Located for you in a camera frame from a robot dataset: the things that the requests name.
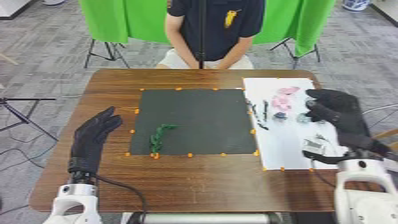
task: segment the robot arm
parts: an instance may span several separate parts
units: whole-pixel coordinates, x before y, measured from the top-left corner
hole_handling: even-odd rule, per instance
[[[339,144],[350,148],[342,157],[325,157],[303,151],[312,160],[337,164],[334,207],[339,224],[396,224],[398,192],[381,164],[381,157],[398,161],[387,146],[371,139],[357,98],[332,90],[309,90],[314,101],[307,102],[312,121],[326,120],[337,129]],[[380,185],[383,192],[348,190],[346,182],[360,181]]]
[[[69,160],[69,184],[58,188],[58,196],[53,200],[53,210],[44,224],[101,224],[97,214],[97,197],[94,177],[101,161],[103,144],[108,133],[120,126],[120,117],[111,116],[110,107],[83,123],[74,132]],[[83,207],[83,212],[65,215],[69,209]]]

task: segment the gray carpet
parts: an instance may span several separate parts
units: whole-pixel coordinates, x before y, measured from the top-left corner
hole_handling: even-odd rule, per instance
[[[0,52],[19,62],[14,66],[0,59],[0,84],[5,87],[0,96],[56,98],[55,102],[40,104],[31,117],[55,135],[65,126],[92,72],[103,67],[124,67],[120,62],[92,58],[88,69],[81,69],[88,41],[76,0],[56,7],[44,7],[35,2],[12,21],[0,21]],[[270,46],[252,47],[248,56],[254,66],[257,69],[289,69],[286,51],[278,48],[270,52]],[[129,40],[122,49],[129,66],[152,68],[167,50],[167,45]],[[355,14],[335,7],[319,39],[319,52],[321,63],[309,55],[300,61],[300,69],[316,74],[323,87],[357,95],[366,109],[398,103],[398,28],[371,9]],[[21,102],[12,105],[26,112],[31,104]],[[366,117],[369,124],[389,112],[376,112]],[[1,109],[0,126],[14,121]],[[396,121],[398,114],[373,127],[373,132],[396,128]],[[44,136],[30,141],[37,135],[39,132],[28,126],[1,132],[0,150],[19,148],[30,157],[35,156],[53,145]],[[35,159],[40,165],[46,164],[49,154]],[[0,169],[21,161],[21,154],[8,152],[0,156]],[[40,172],[30,163],[0,172],[1,211],[26,205]],[[46,216],[24,208],[0,217],[0,223],[40,223]],[[115,223],[113,218],[106,215],[104,223]]]

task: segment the yellow logo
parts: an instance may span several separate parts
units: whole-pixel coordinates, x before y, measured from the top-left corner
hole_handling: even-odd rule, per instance
[[[234,18],[236,18],[236,16],[238,16],[238,12],[239,12],[241,10],[229,10],[227,11],[227,16],[225,16],[225,24],[223,24],[223,27],[225,27],[225,29],[230,27],[230,25],[232,25],[232,21],[234,21]]]

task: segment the white wall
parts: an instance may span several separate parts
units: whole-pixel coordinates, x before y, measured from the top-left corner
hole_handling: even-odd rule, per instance
[[[398,0],[373,0],[373,4],[394,21],[398,21]]]
[[[10,16],[30,0],[0,0],[0,16]]]

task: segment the black mat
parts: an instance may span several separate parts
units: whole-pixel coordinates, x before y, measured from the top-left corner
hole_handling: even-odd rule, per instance
[[[147,155],[149,137],[161,124],[159,154],[250,154],[255,141],[241,90],[147,90],[140,99],[131,154]]]

